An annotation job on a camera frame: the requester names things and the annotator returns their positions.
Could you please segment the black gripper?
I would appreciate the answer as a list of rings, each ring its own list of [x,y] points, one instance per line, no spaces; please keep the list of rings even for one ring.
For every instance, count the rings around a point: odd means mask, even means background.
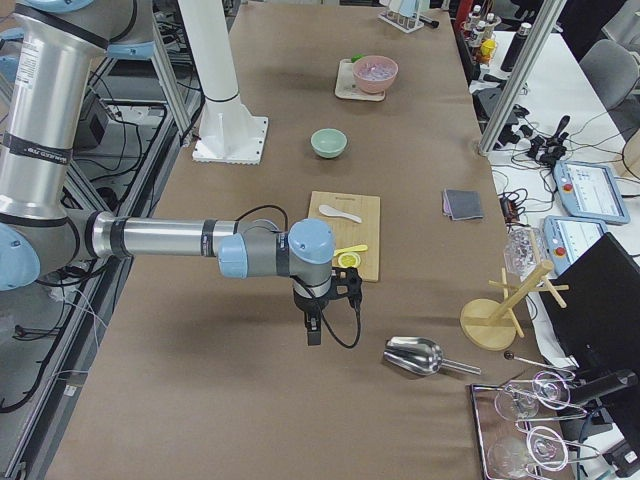
[[[294,303],[304,313],[308,346],[319,346],[322,340],[323,310],[331,301],[331,280],[309,285],[298,276],[292,277]]]

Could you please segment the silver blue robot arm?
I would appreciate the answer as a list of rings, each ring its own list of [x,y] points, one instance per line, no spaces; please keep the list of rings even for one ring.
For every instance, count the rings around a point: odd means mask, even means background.
[[[161,220],[70,211],[61,202],[90,65],[106,55],[149,59],[157,27],[148,1],[20,1],[24,30],[1,144],[1,287],[29,285],[87,258],[214,257],[231,278],[293,279],[307,340],[321,341],[336,297],[334,236],[306,219],[280,232],[265,221]]]

